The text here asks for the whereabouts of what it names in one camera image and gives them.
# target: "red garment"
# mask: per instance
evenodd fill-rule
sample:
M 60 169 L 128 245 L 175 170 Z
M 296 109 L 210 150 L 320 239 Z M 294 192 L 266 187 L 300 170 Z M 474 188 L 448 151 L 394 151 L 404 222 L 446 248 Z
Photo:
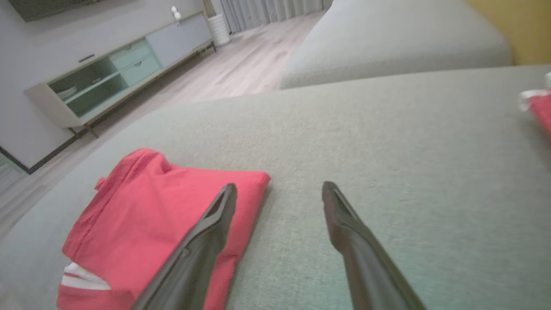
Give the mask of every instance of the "red garment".
M 222 186 L 235 183 L 234 217 L 204 305 L 208 310 L 223 309 L 234 265 L 245 250 L 269 181 L 265 172 L 180 168 L 150 149 L 127 155 L 100 180 L 98 193 L 62 249 L 73 262 L 106 281 L 110 290 L 61 284 L 57 306 L 128 309 Z
M 530 109 L 539 122 L 551 134 L 551 94 L 535 95 L 528 98 Z

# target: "cabinet door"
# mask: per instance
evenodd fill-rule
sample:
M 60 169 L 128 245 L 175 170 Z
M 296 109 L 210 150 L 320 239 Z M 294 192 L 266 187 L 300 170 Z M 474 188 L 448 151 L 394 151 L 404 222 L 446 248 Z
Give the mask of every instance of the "cabinet door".
M 210 40 L 211 36 L 203 14 L 198 14 L 151 33 L 146 38 L 163 67 L 168 67 Z

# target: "tv cabinet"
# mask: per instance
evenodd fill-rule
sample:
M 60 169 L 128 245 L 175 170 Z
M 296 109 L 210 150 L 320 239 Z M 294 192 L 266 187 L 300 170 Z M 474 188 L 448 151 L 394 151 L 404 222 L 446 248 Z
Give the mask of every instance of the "tv cabinet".
M 74 134 L 167 70 L 209 46 L 214 47 L 202 11 L 175 21 L 141 38 L 25 91 L 30 101 L 56 125 Z M 68 98 L 58 95 L 71 87 Z

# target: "floor plank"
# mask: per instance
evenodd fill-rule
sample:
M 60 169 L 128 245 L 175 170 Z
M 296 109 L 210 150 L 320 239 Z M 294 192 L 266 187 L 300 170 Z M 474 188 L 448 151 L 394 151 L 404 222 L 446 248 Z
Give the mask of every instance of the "floor plank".
M 187 61 L 133 96 L 98 124 L 98 139 L 85 135 L 0 195 L 0 242 L 88 154 L 143 115 L 167 106 L 279 89 L 289 57 L 323 14 L 317 12 L 234 35 L 231 43 L 218 48 L 218 53 L 209 50 Z

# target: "curtain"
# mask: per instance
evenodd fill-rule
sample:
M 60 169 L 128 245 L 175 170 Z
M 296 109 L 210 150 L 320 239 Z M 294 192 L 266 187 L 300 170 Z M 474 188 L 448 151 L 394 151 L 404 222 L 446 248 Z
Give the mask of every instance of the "curtain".
M 323 9 L 322 0 L 222 0 L 232 33 Z

